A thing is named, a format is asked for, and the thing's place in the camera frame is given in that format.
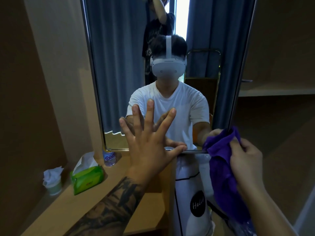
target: black hair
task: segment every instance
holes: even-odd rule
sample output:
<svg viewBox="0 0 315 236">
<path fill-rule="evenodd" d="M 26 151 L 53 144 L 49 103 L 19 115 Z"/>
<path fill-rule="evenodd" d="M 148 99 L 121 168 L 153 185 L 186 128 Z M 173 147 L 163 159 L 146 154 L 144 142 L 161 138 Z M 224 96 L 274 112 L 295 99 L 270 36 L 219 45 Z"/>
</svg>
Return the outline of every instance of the black hair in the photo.
<svg viewBox="0 0 315 236">
<path fill-rule="evenodd" d="M 158 35 L 150 45 L 153 56 L 166 55 L 166 36 Z M 177 56 L 186 56 L 187 43 L 183 37 L 172 35 L 172 54 Z"/>
</svg>

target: curtain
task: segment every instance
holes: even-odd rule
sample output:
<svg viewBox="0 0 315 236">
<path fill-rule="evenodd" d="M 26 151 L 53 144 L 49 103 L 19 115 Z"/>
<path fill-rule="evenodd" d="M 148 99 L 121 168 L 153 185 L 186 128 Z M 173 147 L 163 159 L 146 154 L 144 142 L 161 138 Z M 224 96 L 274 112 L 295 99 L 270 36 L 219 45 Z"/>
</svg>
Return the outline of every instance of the curtain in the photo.
<svg viewBox="0 0 315 236">
<path fill-rule="evenodd" d="M 188 50 L 216 48 L 222 54 L 213 128 L 228 127 L 254 4 L 255 0 L 190 0 Z M 188 76 L 212 77 L 217 75 L 218 56 L 215 53 L 192 54 L 188 57 L 188 67 Z"/>
<path fill-rule="evenodd" d="M 120 132 L 132 93 L 144 85 L 142 0 L 84 0 L 100 115 L 105 132 Z"/>
</svg>

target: water bottle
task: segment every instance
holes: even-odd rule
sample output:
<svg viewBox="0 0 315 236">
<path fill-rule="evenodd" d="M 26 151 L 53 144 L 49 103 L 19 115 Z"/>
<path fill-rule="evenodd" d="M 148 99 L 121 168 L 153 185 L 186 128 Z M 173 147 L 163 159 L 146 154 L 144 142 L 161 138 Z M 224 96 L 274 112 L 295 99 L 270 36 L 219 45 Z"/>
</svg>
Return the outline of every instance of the water bottle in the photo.
<svg viewBox="0 0 315 236">
<path fill-rule="evenodd" d="M 111 167 L 116 164 L 116 155 L 115 152 L 110 152 L 103 147 L 103 158 L 104 164 L 107 167 Z"/>
</svg>

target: tattoo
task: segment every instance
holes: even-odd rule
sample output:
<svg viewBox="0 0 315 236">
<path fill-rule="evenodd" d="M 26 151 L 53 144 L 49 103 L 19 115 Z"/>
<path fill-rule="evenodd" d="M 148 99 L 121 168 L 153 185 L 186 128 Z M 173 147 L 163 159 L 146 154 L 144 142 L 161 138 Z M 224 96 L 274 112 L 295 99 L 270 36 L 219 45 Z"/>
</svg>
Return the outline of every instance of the tattoo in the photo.
<svg viewBox="0 0 315 236">
<path fill-rule="evenodd" d="M 143 195 L 144 190 L 140 185 L 124 177 L 64 236 L 122 235 Z"/>
</svg>

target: white vr headset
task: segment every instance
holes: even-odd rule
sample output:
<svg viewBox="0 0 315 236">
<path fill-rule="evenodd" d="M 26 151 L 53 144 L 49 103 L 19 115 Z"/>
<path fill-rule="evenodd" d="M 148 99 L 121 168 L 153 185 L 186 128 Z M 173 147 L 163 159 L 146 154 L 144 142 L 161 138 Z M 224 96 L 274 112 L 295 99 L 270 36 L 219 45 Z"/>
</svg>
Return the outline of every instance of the white vr headset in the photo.
<svg viewBox="0 0 315 236">
<path fill-rule="evenodd" d="M 172 75 L 173 77 L 181 77 L 186 70 L 187 58 L 185 60 L 180 56 L 172 56 L 172 36 L 166 36 L 166 56 L 158 57 L 153 60 L 151 56 L 150 65 L 152 66 L 152 73 L 156 77 L 164 77 L 165 75 Z"/>
</svg>

